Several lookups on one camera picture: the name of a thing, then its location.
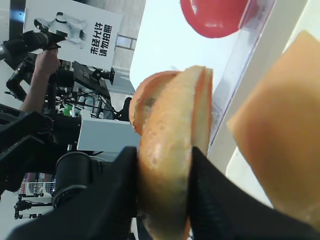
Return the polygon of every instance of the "orange object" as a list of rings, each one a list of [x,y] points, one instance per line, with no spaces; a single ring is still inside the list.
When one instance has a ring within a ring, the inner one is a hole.
[[[186,21],[200,35],[222,38],[239,30],[248,0],[180,0]]]
[[[320,230],[320,43],[300,33],[228,126],[273,206]]]
[[[153,239],[182,240],[187,221],[192,146],[207,154],[212,124],[213,71],[193,66],[161,91],[142,130],[138,205]]]
[[[155,73],[147,77],[137,88],[130,102],[129,119],[133,129],[139,135],[142,134],[145,121],[161,91],[178,73],[179,71]]]

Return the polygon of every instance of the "transparent plastic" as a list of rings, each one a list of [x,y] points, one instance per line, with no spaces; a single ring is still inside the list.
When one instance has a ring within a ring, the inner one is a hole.
[[[222,78],[212,96],[213,124],[209,151],[219,131],[230,102],[241,83],[248,62],[256,48],[275,0],[250,0],[239,26],[241,30],[224,69]]]

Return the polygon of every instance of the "white sign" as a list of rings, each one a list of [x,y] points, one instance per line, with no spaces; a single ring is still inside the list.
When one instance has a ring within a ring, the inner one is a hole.
[[[120,14],[75,1],[27,0],[23,31],[43,27],[63,35],[59,59],[109,70],[121,20]]]

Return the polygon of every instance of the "person's arm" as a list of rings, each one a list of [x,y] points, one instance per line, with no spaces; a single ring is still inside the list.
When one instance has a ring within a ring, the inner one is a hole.
[[[30,91],[20,108],[21,111],[26,113],[42,112],[49,77],[57,71],[59,66],[57,49],[46,50],[37,56]]]

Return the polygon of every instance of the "bread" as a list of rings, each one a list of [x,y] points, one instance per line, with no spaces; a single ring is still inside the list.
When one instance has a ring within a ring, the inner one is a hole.
[[[142,129],[151,111],[152,105],[159,97],[166,84],[170,82],[179,71],[163,71],[146,78],[137,88],[129,106],[129,120],[133,129],[142,134]]]
[[[170,80],[152,106],[138,152],[138,203],[155,240],[185,239],[192,146],[207,154],[213,71],[193,66]]]

